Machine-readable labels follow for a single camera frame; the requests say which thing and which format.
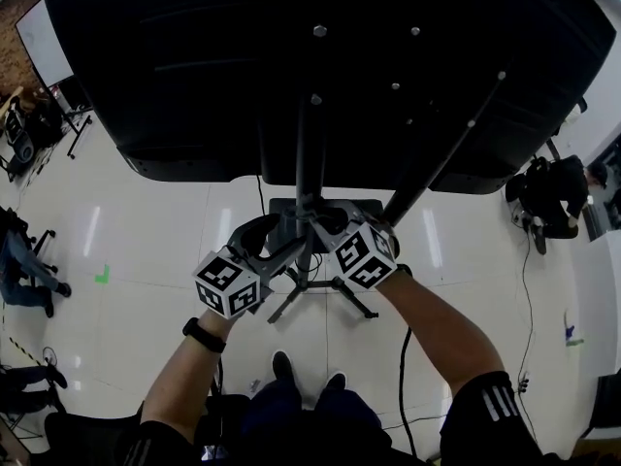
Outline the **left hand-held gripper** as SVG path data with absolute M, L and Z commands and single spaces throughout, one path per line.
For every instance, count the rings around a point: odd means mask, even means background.
M 261 254 L 279 214 L 256 217 L 239 226 L 227 245 L 210 251 L 192 273 L 198 298 L 223 318 L 253 314 L 274 292 L 271 281 L 295 261 L 306 246 L 296 237 L 269 256 Z

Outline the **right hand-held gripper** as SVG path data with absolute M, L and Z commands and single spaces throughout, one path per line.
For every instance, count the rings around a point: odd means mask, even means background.
M 336 276 L 361 288 L 376 287 L 397 270 L 389 234 L 363 221 L 350 200 L 325 200 L 321 219 L 302 222 L 302 236 L 311 250 L 320 243 L 328 251 Z

